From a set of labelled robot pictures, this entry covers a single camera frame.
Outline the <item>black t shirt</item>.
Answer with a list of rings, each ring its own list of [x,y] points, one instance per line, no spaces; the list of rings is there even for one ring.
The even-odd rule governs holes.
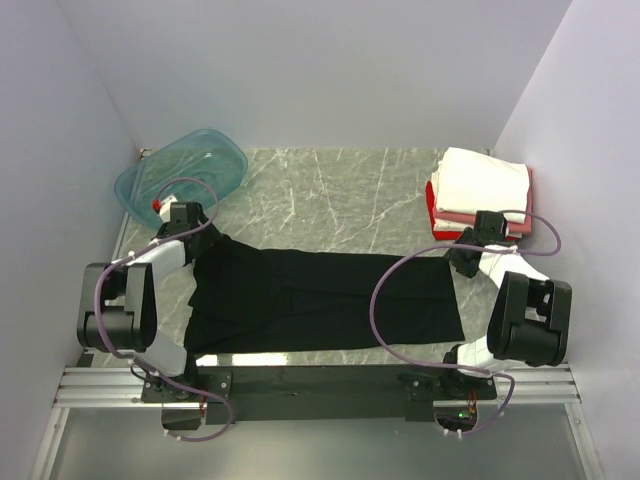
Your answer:
[[[198,258],[184,347],[192,354],[356,350],[461,341],[448,262],[257,249],[228,236]]]

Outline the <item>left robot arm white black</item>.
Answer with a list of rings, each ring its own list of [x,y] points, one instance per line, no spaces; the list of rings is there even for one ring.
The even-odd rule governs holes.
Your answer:
[[[200,378],[193,357],[158,327],[156,285],[193,263],[222,239],[197,202],[159,207],[163,223],[148,246],[84,270],[76,336],[88,349],[110,353],[165,377],[164,389],[176,401],[193,399]]]

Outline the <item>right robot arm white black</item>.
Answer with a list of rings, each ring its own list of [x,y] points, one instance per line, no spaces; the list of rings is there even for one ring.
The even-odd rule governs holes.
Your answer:
[[[444,395],[460,399],[473,387],[486,385],[494,372],[524,364],[559,365],[566,355],[572,288],[533,268],[507,241],[502,212],[479,211],[474,225],[456,243],[474,249],[450,249],[445,258],[457,273],[473,278],[483,273],[497,287],[485,336],[454,346],[444,362],[454,364],[439,374]]]

